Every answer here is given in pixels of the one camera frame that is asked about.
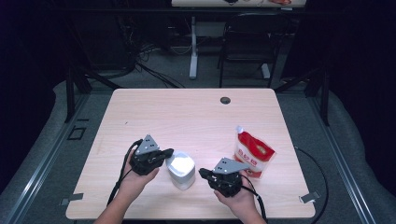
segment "white desk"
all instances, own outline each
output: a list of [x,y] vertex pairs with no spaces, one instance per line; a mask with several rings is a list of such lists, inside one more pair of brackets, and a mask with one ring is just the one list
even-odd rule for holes
[[[231,99],[228,105],[220,102],[223,96]],[[268,89],[114,91],[74,191],[83,193],[83,199],[70,202],[67,217],[95,219],[101,214],[129,146],[150,133],[161,149],[183,150],[194,159],[196,180],[182,191],[172,184],[164,164],[125,218],[235,218],[198,170],[233,156],[237,125],[276,151],[262,179],[252,179],[267,216],[312,217],[313,204],[299,201],[308,189],[276,96]]]

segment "red and white bag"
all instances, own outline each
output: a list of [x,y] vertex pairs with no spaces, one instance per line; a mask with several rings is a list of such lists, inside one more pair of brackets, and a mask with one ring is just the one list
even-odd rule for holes
[[262,140],[244,131],[241,126],[236,127],[237,140],[234,158],[248,164],[247,174],[260,178],[268,162],[275,156],[275,151]]

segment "black curtain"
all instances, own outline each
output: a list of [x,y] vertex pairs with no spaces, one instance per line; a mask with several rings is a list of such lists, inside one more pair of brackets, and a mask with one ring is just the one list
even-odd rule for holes
[[396,12],[387,1],[309,1],[307,11],[316,10],[346,16],[302,19],[282,77],[329,59],[330,89],[356,123],[378,181],[396,195]]

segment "table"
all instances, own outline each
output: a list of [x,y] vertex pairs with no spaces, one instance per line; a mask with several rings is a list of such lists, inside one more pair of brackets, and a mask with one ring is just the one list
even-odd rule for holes
[[[172,7],[279,7],[284,10],[292,10],[294,7],[304,7],[306,0],[291,0],[291,3],[285,6],[272,3],[269,0],[238,0],[234,4],[229,4],[224,0],[172,0]],[[195,17],[191,18],[191,63],[190,63],[190,79],[197,78],[198,52],[196,48],[196,28],[197,23]],[[267,64],[262,67],[264,77],[269,77]]]
[[[221,97],[229,97],[231,102],[224,105]],[[172,184],[164,164],[131,204],[125,218],[235,218],[219,203],[198,170],[212,169],[222,157],[233,156],[237,125],[276,151],[263,177],[252,179],[267,216],[312,217],[313,204],[299,201],[308,188],[276,95],[270,89],[114,91],[74,191],[83,193],[83,198],[70,202],[66,216],[97,218],[106,208],[129,146],[149,133],[161,149],[171,147],[188,153],[195,161],[196,179],[182,191]]]

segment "human hand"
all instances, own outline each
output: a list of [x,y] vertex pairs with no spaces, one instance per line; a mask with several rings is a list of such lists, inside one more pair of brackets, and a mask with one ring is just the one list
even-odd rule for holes
[[133,202],[143,191],[144,187],[150,182],[160,171],[160,168],[155,168],[151,173],[148,175],[138,175],[134,171],[131,171],[132,166],[129,163],[131,160],[134,151],[132,150],[129,153],[127,162],[125,163],[125,168],[123,171],[123,175],[126,175],[120,184],[119,192],[117,196],[119,198],[123,198],[127,200],[127,202]]
[[[245,171],[239,172],[241,175],[248,176]],[[248,183],[248,180],[242,177],[243,186],[250,188],[251,186]],[[233,214],[238,217],[243,223],[265,223],[262,216],[256,209],[256,204],[254,203],[254,195],[245,190],[241,189],[235,196],[233,197],[224,197],[219,191],[215,190],[215,195],[218,197],[221,203],[227,205]]]

